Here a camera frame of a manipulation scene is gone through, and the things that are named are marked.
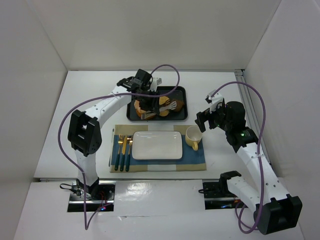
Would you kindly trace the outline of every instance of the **black serving tray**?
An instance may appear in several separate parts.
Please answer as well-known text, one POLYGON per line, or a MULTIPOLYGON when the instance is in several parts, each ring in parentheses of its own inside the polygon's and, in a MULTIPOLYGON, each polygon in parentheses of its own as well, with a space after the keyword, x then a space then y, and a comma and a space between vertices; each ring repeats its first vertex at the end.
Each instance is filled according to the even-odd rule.
MULTIPOLYGON (((165 94, 170 92, 174 86, 158 86, 157 91, 158 94, 165 94)), ((155 122, 155 121, 184 121, 188 117, 188 105, 187 105, 187 97, 186 90, 182 86, 178 86, 174 92, 168 95, 170 99, 177 99, 184 102, 184 106, 181 111, 174 112, 170 111, 167 116, 158 116, 156 115, 154 118, 149 120, 141 120, 141 118, 137 115, 135 109, 135 100, 133 99, 126 107, 126 117, 133 122, 155 122)))

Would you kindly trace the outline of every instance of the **white table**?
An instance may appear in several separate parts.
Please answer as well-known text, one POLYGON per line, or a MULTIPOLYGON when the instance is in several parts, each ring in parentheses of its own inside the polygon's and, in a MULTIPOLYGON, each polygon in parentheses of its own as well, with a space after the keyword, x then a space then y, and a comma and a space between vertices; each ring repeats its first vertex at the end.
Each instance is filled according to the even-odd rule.
MULTIPOLYGON (((188 185, 180 185, 183 193, 195 192, 196 195, 182 194, 182 205, 185 212, 168 212, 162 214, 153 212, 157 208, 166 209, 177 204, 180 195, 170 198, 175 192, 174 185, 157 188, 159 195, 164 195, 164 201, 149 197, 145 199, 143 217, 127 214, 117 214, 117 204, 114 202, 114 212, 102 212, 93 217, 89 229, 84 229, 84 214, 82 212, 67 212, 69 191, 59 188, 60 182, 31 183, 14 240, 303 240, 299 225, 295 228, 262 235, 259 231, 243 234, 238 228, 234 209, 205 210, 203 195, 199 196, 197 180, 188 185)), ((140 201, 131 201, 139 205, 140 201)), ((242 220, 248 225, 253 224, 253 215, 246 209, 242 220)))
MULTIPOLYGON (((122 78, 134 76, 135 71, 69 71, 54 112, 54 116, 43 146, 43 150, 34 177, 41 179, 75 179, 77 169, 62 155, 57 143, 57 133, 64 115, 73 106, 87 99, 108 95, 122 78)), ((174 86, 177 74, 174 71, 157 71, 154 77, 162 78, 162 86, 174 86)), ((111 151, 112 129, 115 124, 149 124, 155 128, 172 125, 193 125, 196 114, 209 107, 205 98, 209 92, 222 84, 235 81, 233 72, 180 72, 180 85, 185 88, 188 106, 188 118, 184 122, 130 122, 126 117, 127 107, 116 112, 101 130, 102 145, 96 154, 96 170, 101 179, 218 179, 221 173, 237 170, 247 179, 249 172, 242 160, 228 144, 225 133, 220 129, 207 131, 203 136, 206 171, 184 172, 136 172, 110 173, 109 157, 111 151)), ((241 97, 236 84, 220 91, 226 102, 239 101, 241 97)), ((81 111, 93 103, 80 108, 81 111)), ((75 159, 75 153, 67 140, 70 119, 62 129, 62 145, 66 152, 75 159)))

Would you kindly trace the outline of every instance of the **blue placemat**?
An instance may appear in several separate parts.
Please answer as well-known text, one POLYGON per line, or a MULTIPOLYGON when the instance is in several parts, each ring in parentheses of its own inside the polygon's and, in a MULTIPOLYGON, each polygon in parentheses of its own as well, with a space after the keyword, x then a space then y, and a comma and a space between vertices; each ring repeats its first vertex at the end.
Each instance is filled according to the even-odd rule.
MULTIPOLYGON (((148 165, 176 165, 176 171, 203 171, 206 170, 205 152, 202 141, 198 144, 198 151, 194 151, 192 147, 188 146, 185 141, 185 135, 182 137, 182 158, 179 160, 136 160, 131 156, 130 159, 130 170, 129 172, 145 172, 148 170, 148 165)), ((114 165, 119 150, 118 144, 119 136, 113 136, 113 148, 111 155, 111 172, 115 171, 114 165)), ((127 159, 129 152, 129 146, 125 149, 125 159, 127 159)))

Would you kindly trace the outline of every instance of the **black cable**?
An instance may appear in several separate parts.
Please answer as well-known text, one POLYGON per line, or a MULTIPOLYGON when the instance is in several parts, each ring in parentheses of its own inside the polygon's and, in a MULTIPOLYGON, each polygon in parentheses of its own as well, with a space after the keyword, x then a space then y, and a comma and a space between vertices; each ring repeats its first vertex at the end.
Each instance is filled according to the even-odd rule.
POLYGON ((61 184, 59 185, 59 187, 60 187, 61 189, 64 189, 64 190, 69 190, 70 192, 76 194, 77 196, 81 196, 81 191, 80 191, 80 189, 77 189, 77 190, 72 189, 72 185, 70 185, 70 184, 61 183, 61 184))

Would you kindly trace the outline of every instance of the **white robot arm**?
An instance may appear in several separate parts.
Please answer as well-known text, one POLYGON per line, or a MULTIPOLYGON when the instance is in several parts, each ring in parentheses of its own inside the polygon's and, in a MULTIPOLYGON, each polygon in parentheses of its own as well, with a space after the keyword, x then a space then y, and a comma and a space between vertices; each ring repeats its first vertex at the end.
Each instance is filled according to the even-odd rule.
POLYGON ((264 175, 264 196, 258 229, 262 234, 270 234, 281 230, 294 228, 302 209, 302 202, 298 196, 292 197, 288 190, 280 183, 262 149, 258 149, 258 138, 254 131, 246 126, 245 108, 241 102, 231 101, 225 104, 223 96, 215 91, 209 93, 206 101, 211 106, 203 112, 197 113, 196 124, 201 132, 209 128, 220 128, 225 131, 228 143, 242 159, 248 168, 256 189, 250 186, 237 171, 221 174, 220 189, 225 194, 234 194, 253 212, 256 219, 261 197, 261 172, 258 157, 261 158, 264 175))
MULTIPOLYGON (((161 78, 152 78, 150 81, 151 78, 149 73, 139 69, 135 77, 124 78, 118 82, 110 93, 114 97, 103 99, 85 111, 76 110, 72 113, 68 139, 75 150, 77 164, 85 172, 86 186, 84 186, 83 174, 80 170, 76 182, 79 187, 86 187, 88 194, 95 194, 95 188, 99 184, 96 152, 102 143, 100 129, 115 112, 132 101, 131 95, 116 95, 129 92, 156 94, 157 87, 162 81, 161 78)), ((157 105, 159 101, 154 101, 154 99, 148 99, 148 97, 140 99, 143 100, 143 107, 146 111, 159 109, 157 105)))

